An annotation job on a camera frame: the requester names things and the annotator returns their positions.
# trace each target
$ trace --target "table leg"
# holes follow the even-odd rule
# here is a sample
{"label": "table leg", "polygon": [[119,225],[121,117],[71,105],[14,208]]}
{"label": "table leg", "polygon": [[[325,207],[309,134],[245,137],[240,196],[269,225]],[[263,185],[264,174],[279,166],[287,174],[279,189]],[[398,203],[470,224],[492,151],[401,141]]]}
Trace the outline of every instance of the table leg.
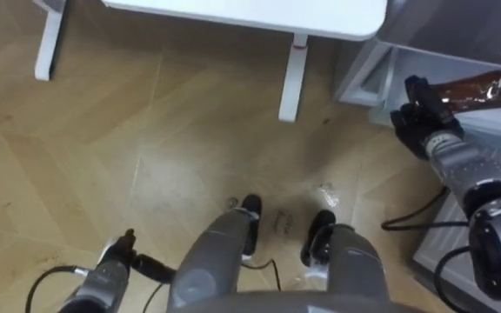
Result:
{"label": "table leg", "polygon": [[42,34],[42,42],[34,68],[37,80],[49,81],[53,57],[57,47],[57,39],[63,20],[63,12],[67,0],[34,0],[34,3],[48,12]]}
{"label": "table leg", "polygon": [[306,65],[308,51],[307,39],[308,36],[302,34],[295,34],[293,37],[278,114],[278,118],[284,122],[295,122],[297,119],[297,109],[301,97],[304,66]]}

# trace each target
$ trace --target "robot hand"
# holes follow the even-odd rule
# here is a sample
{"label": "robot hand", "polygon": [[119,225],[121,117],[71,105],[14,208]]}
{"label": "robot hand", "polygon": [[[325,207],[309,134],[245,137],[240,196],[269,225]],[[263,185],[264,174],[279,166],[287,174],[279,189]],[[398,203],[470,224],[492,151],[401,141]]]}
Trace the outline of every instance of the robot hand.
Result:
{"label": "robot hand", "polygon": [[463,138],[459,121],[444,106],[424,78],[416,76],[405,80],[409,103],[391,113],[396,136],[416,157],[427,160],[425,146],[429,137],[447,131]]}
{"label": "robot hand", "polygon": [[475,281],[490,298],[501,300],[501,164],[463,141],[459,121],[426,79],[409,77],[410,103],[391,113],[399,140],[429,160],[463,209]]}
{"label": "robot hand", "polygon": [[97,267],[88,271],[84,282],[69,296],[59,313],[117,312],[127,290],[130,269],[158,283],[171,283],[176,271],[150,256],[137,254],[133,249],[135,241],[133,230],[110,240]]}

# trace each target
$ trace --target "wire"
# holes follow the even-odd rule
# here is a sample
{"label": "wire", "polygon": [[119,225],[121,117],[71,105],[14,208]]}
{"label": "wire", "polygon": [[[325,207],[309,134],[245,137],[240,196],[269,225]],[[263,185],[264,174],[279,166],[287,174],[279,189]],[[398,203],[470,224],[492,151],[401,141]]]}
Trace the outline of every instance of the wire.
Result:
{"label": "wire", "polygon": [[276,261],[274,261],[274,259],[271,259],[270,261],[268,261],[266,264],[263,264],[263,265],[251,266],[249,264],[241,263],[241,266],[243,266],[244,268],[249,269],[249,270],[263,270],[263,269],[267,268],[270,264],[274,267],[274,274],[276,275],[277,290],[281,291],[282,284],[279,282],[279,271],[277,270],[277,264],[276,264]]}
{"label": "wire", "polygon": [[26,297],[26,305],[24,306],[24,312],[30,313],[30,310],[32,309],[32,300],[34,298],[34,294],[36,293],[36,289],[38,288],[38,285],[49,275],[55,274],[55,273],[72,273],[75,274],[77,270],[84,270],[81,267],[74,266],[74,265],[65,265],[65,266],[56,266],[54,268],[51,268],[49,270],[46,270],[40,277],[36,279],[36,281],[32,284],[32,287],[30,287],[30,291],[28,292],[28,296]]}
{"label": "wire", "polygon": [[146,310],[148,310],[148,307],[150,306],[150,303],[152,302],[152,299],[154,298],[154,296],[156,295],[156,293],[162,289],[162,287],[164,286],[163,283],[160,283],[155,289],[154,291],[152,291],[152,293],[150,294],[150,297],[148,298],[148,300],[146,301],[146,304],[144,305],[144,309],[143,309],[143,313],[146,313]]}
{"label": "wire", "polygon": [[430,209],[440,197],[442,197],[448,191],[447,188],[443,187],[438,194],[433,197],[427,204],[425,204],[422,208],[406,215],[398,218],[394,218],[391,220],[387,220],[383,222],[380,226],[383,230],[387,231],[403,231],[403,230],[428,230],[433,228],[441,228],[441,227],[457,227],[457,226],[469,226],[467,222],[435,222],[435,223],[420,223],[414,225],[395,225],[397,223],[402,223],[412,219],[413,217],[419,216],[428,209]]}
{"label": "wire", "polygon": [[450,298],[444,293],[444,287],[442,286],[442,271],[444,270],[445,265],[454,257],[460,256],[466,252],[469,252],[469,247],[462,247],[452,250],[444,257],[440,259],[438,265],[436,265],[436,269],[434,270],[434,288],[436,288],[436,293],[440,297],[443,303],[445,303],[450,309],[454,310],[457,313],[469,313],[468,310],[464,310],[457,306],[454,302],[450,300]]}
{"label": "wire", "polygon": [[[435,222],[435,223],[419,223],[419,224],[408,224],[408,225],[396,225],[397,223],[402,223],[411,220],[412,218],[419,216],[423,212],[427,211],[429,208],[432,208],[434,203],[440,197],[442,197],[448,191],[447,188],[443,187],[438,194],[433,197],[425,206],[422,208],[415,210],[414,212],[401,216],[398,218],[394,218],[391,220],[387,220],[383,222],[380,226],[383,230],[387,231],[404,231],[404,230],[430,230],[435,228],[443,228],[443,227],[469,227],[467,222]],[[434,270],[434,288],[440,300],[445,303],[450,309],[454,310],[457,313],[469,313],[469,311],[464,310],[453,303],[450,298],[444,293],[444,288],[442,286],[442,270],[444,266],[455,256],[463,254],[469,251],[469,247],[463,247],[459,249],[452,250],[448,252],[445,256],[443,256],[440,261],[438,261],[438,265]]]}

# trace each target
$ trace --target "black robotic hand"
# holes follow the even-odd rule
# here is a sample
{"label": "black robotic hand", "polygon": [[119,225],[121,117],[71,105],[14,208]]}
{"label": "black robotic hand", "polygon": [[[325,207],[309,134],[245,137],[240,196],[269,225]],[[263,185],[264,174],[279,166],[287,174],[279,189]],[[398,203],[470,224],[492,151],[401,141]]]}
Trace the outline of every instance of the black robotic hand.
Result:
{"label": "black robotic hand", "polygon": [[409,103],[392,111],[391,122],[399,141],[416,157],[428,159],[424,146],[429,136],[435,132],[447,130],[460,138],[463,137],[464,132],[459,121],[425,78],[407,78],[405,89]]}

